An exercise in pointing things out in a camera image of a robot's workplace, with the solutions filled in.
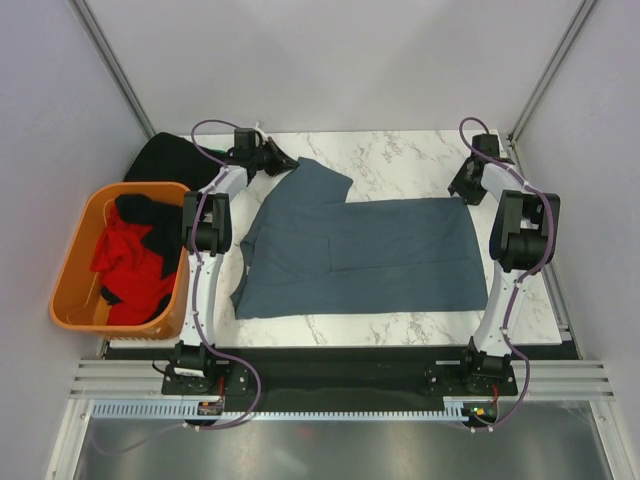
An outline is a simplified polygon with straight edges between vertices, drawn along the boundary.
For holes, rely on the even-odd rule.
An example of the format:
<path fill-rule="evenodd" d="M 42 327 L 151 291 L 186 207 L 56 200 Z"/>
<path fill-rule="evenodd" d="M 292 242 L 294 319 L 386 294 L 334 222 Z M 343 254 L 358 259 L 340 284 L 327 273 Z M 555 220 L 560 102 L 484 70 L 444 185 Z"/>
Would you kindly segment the grey-blue t-shirt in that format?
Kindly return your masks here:
<path fill-rule="evenodd" d="M 480 248 L 460 199 L 349 202 L 351 185 L 302 158 L 267 195 L 240 243 L 236 318 L 485 308 Z"/>

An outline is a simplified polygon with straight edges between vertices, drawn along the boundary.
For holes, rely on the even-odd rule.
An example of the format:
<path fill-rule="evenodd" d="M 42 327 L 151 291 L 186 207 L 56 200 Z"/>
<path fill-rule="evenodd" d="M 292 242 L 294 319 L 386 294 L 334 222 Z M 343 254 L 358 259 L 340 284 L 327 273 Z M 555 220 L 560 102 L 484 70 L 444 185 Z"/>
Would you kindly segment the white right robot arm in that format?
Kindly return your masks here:
<path fill-rule="evenodd" d="M 507 159 L 472 154 L 448 187 L 477 205 L 489 193 L 498 201 L 489 238 L 493 282 L 481 323 L 464 350 L 458 381 L 470 395 L 515 395 L 510 330 L 533 277 L 553 258 L 561 200 L 533 187 Z"/>

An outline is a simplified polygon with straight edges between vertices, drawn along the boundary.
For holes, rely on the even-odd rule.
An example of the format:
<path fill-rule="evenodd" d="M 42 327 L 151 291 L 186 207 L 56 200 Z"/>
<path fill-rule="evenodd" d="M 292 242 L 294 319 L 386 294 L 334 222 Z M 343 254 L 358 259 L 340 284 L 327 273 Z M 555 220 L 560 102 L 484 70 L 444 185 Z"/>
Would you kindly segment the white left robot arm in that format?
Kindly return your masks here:
<path fill-rule="evenodd" d="M 298 162 L 258 128 L 237 128 L 234 144 L 221 160 L 197 146 L 220 165 L 206 186 L 184 197 L 182 242 L 188 252 L 188 296 L 184 325 L 164 372 L 165 395 L 223 394 L 224 375 L 217 363 L 231 360 L 215 351 L 214 310 L 219 273 L 232 245 L 231 201 L 253 176 L 277 176 Z"/>

